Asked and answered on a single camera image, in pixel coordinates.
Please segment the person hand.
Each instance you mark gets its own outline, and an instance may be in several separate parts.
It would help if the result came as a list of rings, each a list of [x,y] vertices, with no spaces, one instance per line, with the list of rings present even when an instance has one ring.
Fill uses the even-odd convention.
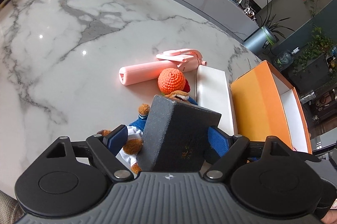
[[[329,210],[321,221],[324,224],[337,224],[337,210]]]

